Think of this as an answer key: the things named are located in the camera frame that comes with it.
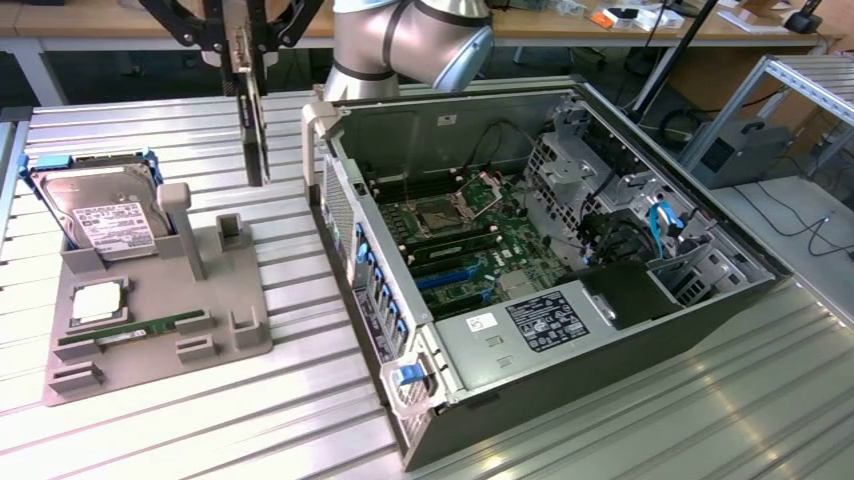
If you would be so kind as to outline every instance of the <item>cable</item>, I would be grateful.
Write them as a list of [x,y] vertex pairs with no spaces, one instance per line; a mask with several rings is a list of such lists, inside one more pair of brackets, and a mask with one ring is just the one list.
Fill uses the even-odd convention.
[[[745,103],[741,107],[738,108],[746,108],[746,107],[752,107],[754,105],[757,105],[758,103],[765,102],[766,100],[769,100],[774,95],[777,95],[778,93],[782,93],[786,90],[786,87],[782,87],[777,90],[774,90],[772,93],[769,93],[768,95],[765,95],[762,98],[758,98],[757,100],[753,100],[748,103]],[[662,143],[665,144],[666,147],[670,148],[682,148],[682,146],[685,146],[685,141],[681,140],[674,140],[672,137],[667,136],[667,131],[670,131],[672,129],[667,128],[667,126],[670,125],[670,122],[673,122],[677,118],[680,117],[685,117],[689,120],[692,120],[692,123],[694,124],[694,130],[697,130],[701,126],[701,124],[704,123],[704,120],[697,116],[698,113],[718,113],[721,110],[724,110],[722,108],[716,108],[716,109],[710,109],[710,110],[704,110],[701,108],[678,108],[676,110],[672,110],[670,112],[667,112],[667,114],[662,117],[662,121],[658,124],[658,135],[662,138]]]
[[[658,12],[658,18],[655,18],[655,24],[653,25],[653,29],[650,30],[650,34],[646,37],[646,42],[643,43],[643,48],[641,49],[641,53],[643,53],[643,51],[649,48],[650,43],[653,42],[653,37],[655,36],[655,31],[658,30],[658,24],[662,21],[662,16],[665,15],[665,10],[667,9],[667,0],[662,0],[662,9]],[[658,54],[658,60],[655,60],[655,65],[653,66],[653,70],[650,70],[650,75],[653,74],[653,72],[655,71],[655,68],[658,68],[658,62],[662,59],[662,54],[659,52]],[[629,73],[634,73],[629,68],[627,68],[627,61],[629,59],[626,59],[623,61],[623,69],[629,72]],[[623,96],[623,90],[626,89],[626,82],[629,82],[629,77],[623,77],[623,81],[619,84],[619,89],[617,90],[617,97],[614,98],[614,104],[618,105],[619,104],[619,97]],[[635,96],[635,98],[633,99],[631,102],[629,102],[627,105],[630,105],[631,103],[634,103],[634,101],[638,99],[638,97],[641,96],[641,94],[638,93],[638,95]]]
[[801,235],[804,232],[806,231],[813,231],[813,227],[816,225],[818,225],[820,222],[824,222],[825,220],[820,220],[818,222],[816,222],[813,225],[805,226],[801,230],[798,230],[797,232],[784,232],[780,227],[774,224],[774,222],[772,221],[772,219],[768,217],[768,215],[765,214],[765,212],[760,209],[760,207],[757,206],[756,203],[753,203],[753,200],[750,200],[750,198],[748,198],[748,195],[745,195],[745,192],[741,191],[741,189],[738,188],[738,185],[733,187],[733,189],[736,190],[736,192],[738,192],[738,194],[742,196],[742,198],[748,201],[748,203],[750,204],[750,206],[753,207],[753,209],[757,211],[757,213],[760,214],[760,216],[765,219],[765,221],[768,222],[768,224],[772,226],[772,228],[774,229],[774,231],[782,235],[784,237],[796,237],[798,235]]
[[614,178],[617,178],[617,169],[611,169],[611,171],[609,172],[609,176],[605,177],[605,181],[602,182],[602,185],[599,185],[599,187],[597,187],[597,189],[587,196],[587,198],[585,198],[585,201],[582,202],[582,206],[578,209],[578,219],[579,219],[579,221],[581,221],[582,215],[585,215],[585,207],[587,206],[587,204],[590,202],[593,202],[593,199],[597,198],[599,196],[599,194],[605,191],[605,189],[607,188],[609,184],[614,181]]
[[569,240],[563,240],[562,238],[551,237],[551,236],[549,238],[551,238],[555,242],[562,243],[567,247],[578,248],[579,250],[585,248],[582,245],[575,245],[573,242],[570,242]]
[[825,55],[830,53],[830,40],[824,36],[820,32],[816,32],[816,36],[818,36],[820,40],[825,42]]
[[[821,230],[821,228],[825,226],[825,224],[830,221],[829,217],[825,217],[821,222],[820,225],[816,227],[816,230],[813,231],[813,235],[810,236],[810,243],[808,244],[808,250],[810,252],[810,255],[813,255],[814,257],[824,257],[825,255],[832,255],[837,252],[842,252],[845,251],[846,253],[849,249],[854,248],[854,245],[848,245],[845,247],[840,247],[837,245],[834,245],[832,242],[828,241],[828,239],[825,237],[821,236],[821,234],[818,233],[818,231]],[[833,247],[836,247],[833,250],[828,250],[826,252],[822,253],[816,253],[816,251],[813,250],[813,241],[816,240],[816,237],[821,238],[822,240],[825,240],[825,242],[828,242]]]
[[[784,208],[786,208],[796,216],[796,218],[798,219],[798,222],[801,223],[801,225],[804,226],[804,228],[801,230],[798,230],[797,232],[793,233],[788,233],[784,232],[777,225],[774,224],[774,222],[772,222],[772,219],[768,217],[768,215],[765,214],[765,212],[760,209],[760,207],[757,207],[756,203],[753,203],[753,201],[750,200],[750,198],[748,198],[748,195],[745,195],[745,193],[740,190],[738,186],[733,187],[733,189],[738,192],[738,194],[742,196],[742,198],[748,201],[748,203],[750,204],[750,206],[753,207],[753,209],[760,213],[760,215],[762,216],[762,218],[765,219],[765,221],[769,223],[769,225],[772,226],[772,228],[774,229],[774,231],[785,236],[785,237],[794,237],[800,234],[802,234],[806,231],[812,231],[813,235],[810,237],[810,242],[808,244],[808,251],[810,253],[812,256],[814,257],[822,257],[825,255],[830,255],[832,253],[837,253],[841,251],[848,251],[850,249],[854,248],[854,244],[853,245],[846,245],[845,247],[837,245],[834,242],[832,242],[830,240],[828,240],[828,238],[818,232],[821,229],[821,226],[828,223],[828,221],[830,220],[829,217],[822,217],[821,219],[818,219],[816,222],[813,222],[812,224],[808,224],[804,221],[804,218],[801,217],[801,214],[796,211],[794,208],[792,208],[786,203],[784,203],[784,201],[777,198],[774,195],[772,195],[772,193],[766,190],[765,186],[758,183],[757,186],[760,187],[760,189],[762,190],[762,192],[769,196],[769,198],[772,200],[774,200],[774,202],[777,202]],[[828,243],[828,245],[830,245],[834,249],[828,251],[828,252],[822,252],[822,253],[816,253],[816,251],[813,250],[813,242],[816,241],[816,238],[821,238],[825,243]]]
[[[513,121],[507,120],[506,118],[499,118],[498,120],[495,120],[493,123],[490,123],[487,125],[486,129],[483,130],[483,133],[481,133],[481,137],[478,138],[478,142],[475,143],[475,148],[471,151],[471,155],[469,155],[469,158],[463,162],[463,165],[461,166],[461,170],[465,171],[471,166],[471,164],[475,162],[475,158],[478,156],[478,152],[479,152],[481,146],[483,144],[483,139],[486,138],[487,134],[490,133],[490,130],[493,130],[494,127],[501,126],[501,125],[507,125],[517,132],[519,132],[522,134],[522,136],[525,137],[525,139],[531,144],[531,146],[534,147],[534,149],[539,152],[539,154],[543,156],[543,158],[546,158],[546,155],[543,155],[543,152],[539,149],[539,144],[537,143],[537,140],[534,139],[534,137],[531,137],[529,132],[526,132],[522,129],[522,127],[519,125],[517,125]],[[491,155],[495,155],[495,153],[498,152],[498,149],[501,148],[502,139],[503,139],[503,133],[499,136],[499,142],[498,142],[497,147],[493,149]]]

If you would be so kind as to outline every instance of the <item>sticker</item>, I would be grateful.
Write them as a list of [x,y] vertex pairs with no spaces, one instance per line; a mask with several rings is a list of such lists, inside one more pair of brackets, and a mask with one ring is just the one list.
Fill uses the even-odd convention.
[[477,317],[467,318],[466,323],[469,324],[469,330],[471,330],[471,333],[479,332],[481,330],[498,325],[495,316],[491,313],[485,313],[483,315],[478,315]]
[[72,212],[98,253],[154,246],[155,236],[139,203],[76,208]]
[[437,120],[437,126],[446,127],[449,125],[457,125],[457,115],[442,115]]
[[511,305],[507,313],[535,352],[543,352],[590,333],[559,291]]

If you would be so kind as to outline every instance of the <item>metal rod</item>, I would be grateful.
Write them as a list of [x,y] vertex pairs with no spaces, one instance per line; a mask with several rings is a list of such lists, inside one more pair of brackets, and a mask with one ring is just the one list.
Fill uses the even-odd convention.
[[697,167],[697,165],[700,164],[704,155],[706,155],[709,147],[712,147],[712,144],[718,138],[724,125],[732,120],[742,104],[748,101],[748,97],[757,89],[760,80],[766,73],[766,66],[769,64],[769,61],[769,57],[762,57],[762,60],[760,60],[757,66],[753,67],[748,78],[745,78],[745,81],[736,90],[733,98],[730,98],[730,101],[724,106],[721,113],[718,113],[718,116],[712,121],[709,127],[704,128],[702,132],[697,135],[697,137],[694,137],[692,143],[682,152],[680,163],[682,163],[682,166],[689,172],[692,172],[694,170],[694,167]]
[[658,91],[665,86],[667,77],[670,77],[670,73],[673,72],[677,62],[680,61],[680,57],[682,56],[682,53],[685,52],[686,48],[689,48],[689,44],[694,40],[694,36],[697,35],[700,27],[704,26],[704,22],[706,21],[706,18],[709,18],[709,14],[714,10],[716,5],[718,5],[718,0],[706,1],[706,4],[704,5],[704,8],[700,11],[700,14],[697,15],[697,18],[694,19],[694,23],[692,23],[689,31],[685,33],[685,37],[682,37],[682,41],[680,41],[680,45],[677,45],[677,50],[673,52],[673,55],[667,59],[667,62],[665,63],[665,67],[661,70],[661,74],[655,79],[653,86],[650,87],[649,93],[643,98],[643,101],[641,102],[641,104],[635,106],[635,109],[633,111],[633,114],[630,115],[630,118],[633,119],[637,118],[638,121],[641,120],[641,118],[643,118],[643,114],[646,113],[646,111],[650,108],[650,105],[653,104],[653,99],[658,95]]

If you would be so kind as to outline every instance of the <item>aluminum table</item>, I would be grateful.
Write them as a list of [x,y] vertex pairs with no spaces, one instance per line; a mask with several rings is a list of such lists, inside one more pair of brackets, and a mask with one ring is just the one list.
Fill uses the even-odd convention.
[[848,478],[854,336],[793,283],[685,355],[405,474],[303,198],[309,100],[266,100],[275,183],[255,189],[232,99],[44,108],[15,129],[0,126],[11,155],[148,146],[167,181],[191,186],[194,225],[240,212],[275,339],[265,356],[42,406],[60,234],[27,189],[12,188],[0,251],[4,478]]

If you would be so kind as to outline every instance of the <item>pcie slot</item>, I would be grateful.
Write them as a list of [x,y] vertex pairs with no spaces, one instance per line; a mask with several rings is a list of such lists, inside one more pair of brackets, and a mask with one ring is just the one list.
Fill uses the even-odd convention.
[[471,278],[475,276],[478,267],[479,265],[473,265],[471,267],[462,270],[422,278],[415,281],[415,285],[418,286],[419,290],[427,290],[430,288],[443,287],[453,283],[465,282],[466,280],[471,280]]

